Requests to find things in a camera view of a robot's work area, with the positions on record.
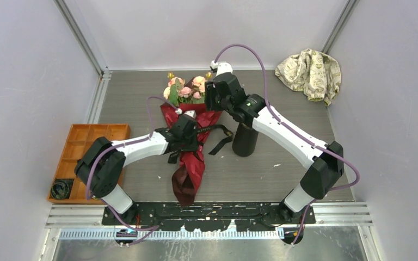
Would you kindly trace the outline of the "black gold-lettered ribbon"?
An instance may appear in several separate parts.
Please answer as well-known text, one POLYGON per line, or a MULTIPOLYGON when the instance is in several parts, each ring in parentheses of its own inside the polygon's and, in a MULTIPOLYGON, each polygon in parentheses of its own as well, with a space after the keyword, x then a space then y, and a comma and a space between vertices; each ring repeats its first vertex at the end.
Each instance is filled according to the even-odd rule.
POLYGON ((195 152, 182 152, 180 150, 170 152, 167 157, 168 164, 176 164, 185 153, 195 156, 198 161, 202 162, 203 158, 201 154, 203 152, 215 156, 227 144, 233 142, 235 137, 234 131, 229 130, 223 124, 214 124, 196 129, 199 148, 195 152))

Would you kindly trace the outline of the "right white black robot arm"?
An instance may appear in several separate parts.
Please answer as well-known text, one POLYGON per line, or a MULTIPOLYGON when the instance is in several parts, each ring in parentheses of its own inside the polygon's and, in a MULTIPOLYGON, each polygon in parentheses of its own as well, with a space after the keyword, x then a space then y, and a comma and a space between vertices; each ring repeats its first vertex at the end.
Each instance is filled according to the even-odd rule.
POLYGON ((263 97, 247 95, 234 74, 222 73, 205 88, 208 110, 226 111, 236 122, 268 136, 306 169, 299 184, 279 204, 279 215, 285 222, 296 222, 308 204, 323 199, 342 177, 343 147, 338 142, 328 144, 308 135, 263 97))

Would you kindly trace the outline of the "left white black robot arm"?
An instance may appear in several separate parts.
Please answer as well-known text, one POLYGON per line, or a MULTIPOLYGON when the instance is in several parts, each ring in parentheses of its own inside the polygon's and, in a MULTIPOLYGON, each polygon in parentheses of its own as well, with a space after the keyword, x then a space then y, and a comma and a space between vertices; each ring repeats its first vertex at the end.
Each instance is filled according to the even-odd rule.
POLYGON ((157 128, 149 135, 119 141, 97 138, 84 156, 77 161, 74 173, 86 186, 90 195, 110 208, 121 224, 131 225, 138 214, 138 206, 119 185, 125 166, 135 161, 168 153, 196 151, 196 112, 187 111, 177 117, 171 127, 157 128))

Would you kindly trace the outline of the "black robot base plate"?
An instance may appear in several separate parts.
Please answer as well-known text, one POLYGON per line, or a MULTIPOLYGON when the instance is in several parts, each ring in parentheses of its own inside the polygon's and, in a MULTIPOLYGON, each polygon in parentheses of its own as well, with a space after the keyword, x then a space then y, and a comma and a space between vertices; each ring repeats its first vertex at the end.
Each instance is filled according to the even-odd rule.
POLYGON ((129 225, 152 227, 161 231, 226 231, 230 224, 238 232, 272 231, 282 225, 315 224, 313 208, 284 217, 277 202, 197 202, 183 207, 176 202, 138 202, 134 211, 121 218, 129 225))

